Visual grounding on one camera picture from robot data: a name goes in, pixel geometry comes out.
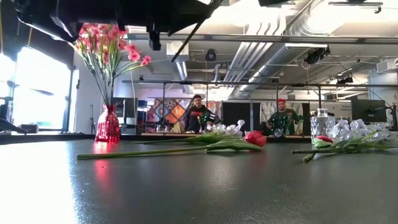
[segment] dark jacket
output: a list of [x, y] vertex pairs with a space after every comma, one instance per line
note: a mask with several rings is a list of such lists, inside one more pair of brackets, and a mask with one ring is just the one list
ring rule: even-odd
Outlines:
[[185, 115], [185, 131], [194, 131], [196, 133], [200, 130], [200, 123], [198, 117], [202, 117], [205, 113], [211, 113], [206, 106], [202, 105], [200, 108], [192, 106]]

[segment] silver ductwork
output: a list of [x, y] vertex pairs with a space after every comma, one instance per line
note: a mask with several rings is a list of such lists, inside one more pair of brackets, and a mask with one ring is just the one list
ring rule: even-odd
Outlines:
[[[313, 36], [313, 35], [329, 35], [336, 30], [341, 24], [333, 22], [333, 18], [328, 18], [320, 21], [322, 18], [317, 18], [320, 15], [319, 10], [325, 10], [328, 5], [327, 0], [315, 0], [309, 5], [306, 10], [297, 18], [297, 20], [286, 30], [286, 35], [294, 36]], [[265, 64], [250, 78], [249, 82], [266, 82], [269, 77], [274, 76], [282, 71], [283, 67], [269, 66], [269, 65], [287, 65], [292, 63], [296, 58], [307, 52], [309, 47], [287, 47], [285, 44], [272, 44], [267, 50]], [[243, 85], [236, 90], [238, 98], [248, 97], [250, 93], [258, 88], [259, 85]]]

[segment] desk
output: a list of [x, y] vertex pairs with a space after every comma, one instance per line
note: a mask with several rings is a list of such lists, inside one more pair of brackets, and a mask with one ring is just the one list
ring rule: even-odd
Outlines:
[[0, 146], [0, 223], [397, 223], [398, 154], [302, 164], [292, 149], [77, 161], [79, 153], [145, 151], [93, 140]]

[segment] ceiling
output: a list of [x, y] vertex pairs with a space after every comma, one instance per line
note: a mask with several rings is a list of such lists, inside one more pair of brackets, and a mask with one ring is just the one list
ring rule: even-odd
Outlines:
[[[289, 14], [286, 17], [287, 23], [303, 8], [308, 0], [297, 0], [294, 1], [295, 5], [289, 8]], [[356, 18], [352, 21], [345, 21], [345, 23], [337, 28], [330, 36], [335, 37], [346, 37], [346, 36], [377, 36], [377, 37], [396, 37], [398, 35], [398, 20], [386, 21], [386, 20], [375, 20], [371, 21], [374, 16], [371, 12], [371, 16], [367, 21], [362, 18]], [[229, 15], [231, 17], [242, 17], [244, 15]], [[323, 18], [323, 22], [327, 23], [328, 18]], [[242, 26], [237, 24], [228, 24], [225, 21], [215, 22], [214, 19], [207, 20], [197, 31], [197, 34], [245, 34], [249, 29], [249, 26]], [[187, 27], [181, 30], [179, 33], [188, 34], [192, 30], [191, 27]], [[136, 41], [137, 46], [143, 51], [152, 56], [154, 63], [151, 64], [149, 70], [156, 74], [165, 75], [166, 79], [176, 79], [178, 76], [173, 76], [173, 73], [177, 73], [175, 65], [170, 62], [165, 53], [165, 42], [162, 44], [162, 50], [160, 52], [151, 51], [148, 47], [147, 41], [138, 40]], [[213, 79], [211, 70], [216, 64], [221, 66], [229, 66], [234, 59], [236, 52], [239, 49], [241, 43], [239, 42], [210, 42], [210, 41], [190, 41], [188, 44], [189, 59], [186, 61], [188, 70], [189, 80], [207, 80]], [[215, 62], [206, 62], [205, 54], [208, 49], [214, 49], [217, 55]], [[398, 57], [398, 46], [396, 45], [343, 45], [333, 44], [330, 45], [331, 55], [325, 57], [320, 64], [312, 65], [309, 69], [304, 69], [307, 66], [303, 64], [303, 60], [306, 53], [291, 61], [288, 67], [280, 67], [283, 71], [283, 76], [280, 76], [279, 82], [281, 83], [298, 83], [309, 81], [311, 83], [318, 82], [330, 82], [331, 79], [335, 79], [337, 74], [348, 69], [356, 68], [355, 77], [361, 81], [366, 80], [368, 72], [366, 69], [372, 69], [375, 67], [375, 63], [383, 57]], [[253, 66], [253, 71], [247, 72], [243, 77], [242, 81], [247, 81], [253, 75], [253, 73], [264, 64], [265, 56], [272, 54], [272, 47], [265, 52], [262, 58]]]

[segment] red tulip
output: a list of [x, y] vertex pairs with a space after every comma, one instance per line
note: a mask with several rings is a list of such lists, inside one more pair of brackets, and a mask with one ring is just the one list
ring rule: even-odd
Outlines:
[[325, 141], [325, 142], [333, 143], [333, 140], [331, 138], [329, 138], [329, 137], [326, 137], [326, 136], [317, 136], [317, 139]]
[[261, 131], [252, 131], [248, 133], [244, 140], [260, 147], [264, 146], [267, 142], [267, 138], [261, 134]]

